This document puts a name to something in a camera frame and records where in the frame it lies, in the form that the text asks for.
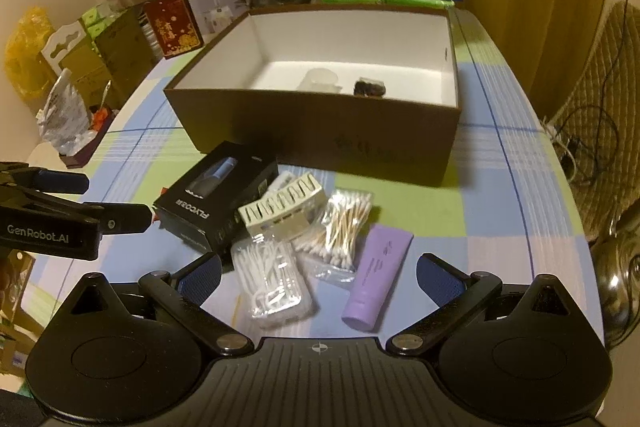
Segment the table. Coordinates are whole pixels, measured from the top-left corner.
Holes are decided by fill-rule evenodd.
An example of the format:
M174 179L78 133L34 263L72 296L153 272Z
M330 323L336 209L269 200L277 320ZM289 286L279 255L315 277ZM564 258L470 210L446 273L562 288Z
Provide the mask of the table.
M415 235L376 334L384 345L393 333L436 309L415 277L418 257L429 251L466 273L490 271L506 283L529 283L537 273L557 275L602 338L590 252L553 147L478 20L456 10L452 31L463 112L442 187L313 171L327 192L334 187L370 190L380 208L378 221ZM163 60L127 102L83 169L91 184L80 201L151 205L162 187L202 157L162 92L193 56ZM97 261L40 255L23 307L45 324L86 272L101 271L111 282L130 282L155 269L176 271L197 256L159 223L143 234L105 236ZM319 280L312 280L310 289L318 308L315 315L265 334L365 335L340 320L347 291ZM263 333L246 317L244 305L231 272L203 308L257 342Z

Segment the small red box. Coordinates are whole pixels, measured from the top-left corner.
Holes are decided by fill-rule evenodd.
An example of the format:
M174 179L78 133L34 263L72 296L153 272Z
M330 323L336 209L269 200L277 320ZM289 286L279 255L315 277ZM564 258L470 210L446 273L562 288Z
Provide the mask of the small red box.
M166 58L203 46L188 0L153 0L143 8Z

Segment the brown cardboard box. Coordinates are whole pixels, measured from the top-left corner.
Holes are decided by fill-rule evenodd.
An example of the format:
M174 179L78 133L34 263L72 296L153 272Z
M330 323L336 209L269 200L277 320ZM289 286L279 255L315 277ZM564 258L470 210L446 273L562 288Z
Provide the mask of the brown cardboard box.
M76 44L60 61L60 66L71 71L71 82L82 96L86 108L96 105L99 107L104 89L112 77L100 55L92 47L91 39L86 36ZM113 90L108 92L106 105L112 108L121 107L120 100Z
M303 88L317 69L326 83ZM360 77L384 82L386 95L354 96ZM442 182L460 117L448 17L417 7L251 10L165 93L201 152L229 140L286 163L421 185Z
M106 104L120 109L148 75L156 59L133 9L118 17L95 41L96 53L87 36L60 61L87 108L99 106L104 88L111 81Z
M126 10L94 42L113 79L118 107L112 108L120 109L157 62L136 11Z

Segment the purple tube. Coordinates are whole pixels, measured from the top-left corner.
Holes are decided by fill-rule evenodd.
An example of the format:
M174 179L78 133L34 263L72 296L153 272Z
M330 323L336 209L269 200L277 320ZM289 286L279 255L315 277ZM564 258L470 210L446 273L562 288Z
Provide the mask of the purple tube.
M342 312L348 327L371 331L414 234L373 225L367 235L351 296Z

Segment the chair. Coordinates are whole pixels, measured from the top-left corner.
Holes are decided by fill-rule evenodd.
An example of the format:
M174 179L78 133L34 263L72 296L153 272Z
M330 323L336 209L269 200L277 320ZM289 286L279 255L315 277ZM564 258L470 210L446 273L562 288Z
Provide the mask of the chair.
M571 189L589 240L615 204L623 212L640 196L640 9L628 5L623 36L624 5L611 9L574 92L550 121L558 139L577 143Z

